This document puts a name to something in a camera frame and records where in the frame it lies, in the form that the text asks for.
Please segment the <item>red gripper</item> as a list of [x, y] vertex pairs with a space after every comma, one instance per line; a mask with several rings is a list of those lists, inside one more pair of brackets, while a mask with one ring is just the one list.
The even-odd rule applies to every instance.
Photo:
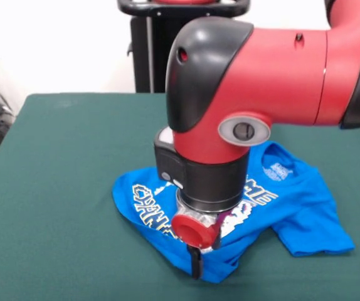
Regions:
[[191, 257], [191, 276], [198, 280], [203, 274], [201, 250], [221, 247], [221, 227], [229, 211], [223, 213], [201, 213], [193, 210], [178, 210], [171, 220], [176, 236], [187, 244]]

